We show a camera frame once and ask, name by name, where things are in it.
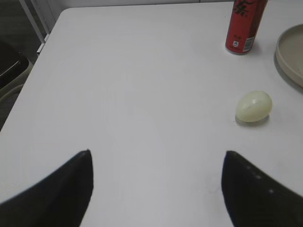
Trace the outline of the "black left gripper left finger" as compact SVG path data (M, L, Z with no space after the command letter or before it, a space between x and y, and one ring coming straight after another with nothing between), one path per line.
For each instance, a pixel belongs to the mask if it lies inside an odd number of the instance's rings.
M0 204L2 227L78 227L93 188L90 150L73 156L46 178Z

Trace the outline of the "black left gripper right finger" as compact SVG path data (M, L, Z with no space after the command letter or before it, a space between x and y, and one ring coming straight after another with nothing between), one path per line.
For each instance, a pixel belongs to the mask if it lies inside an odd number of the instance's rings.
M303 198L242 155L227 151L221 188L235 227L301 227Z

